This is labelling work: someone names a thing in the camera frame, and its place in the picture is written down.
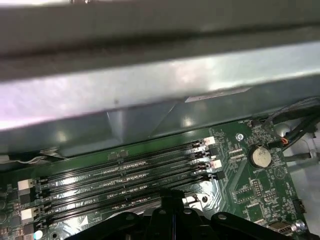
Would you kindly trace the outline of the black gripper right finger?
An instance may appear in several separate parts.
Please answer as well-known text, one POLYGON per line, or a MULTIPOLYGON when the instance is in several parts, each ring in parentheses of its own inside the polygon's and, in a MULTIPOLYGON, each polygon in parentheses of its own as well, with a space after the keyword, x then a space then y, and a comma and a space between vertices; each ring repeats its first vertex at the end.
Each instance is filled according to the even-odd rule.
POLYGON ((173 190, 172 210, 188 240, 291 240, 292 237, 263 227, 227 212, 206 219, 191 208, 185 208, 185 193, 173 190))

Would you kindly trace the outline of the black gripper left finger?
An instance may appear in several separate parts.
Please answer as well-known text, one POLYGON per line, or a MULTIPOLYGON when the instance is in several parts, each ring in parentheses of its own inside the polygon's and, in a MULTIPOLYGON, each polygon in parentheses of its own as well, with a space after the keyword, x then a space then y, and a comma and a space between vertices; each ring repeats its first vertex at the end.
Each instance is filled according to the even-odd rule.
POLYGON ((160 192, 161 207, 151 215, 122 212, 86 230, 72 235, 72 240, 161 240, 169 239, 173 220, 173 191, 160 192))

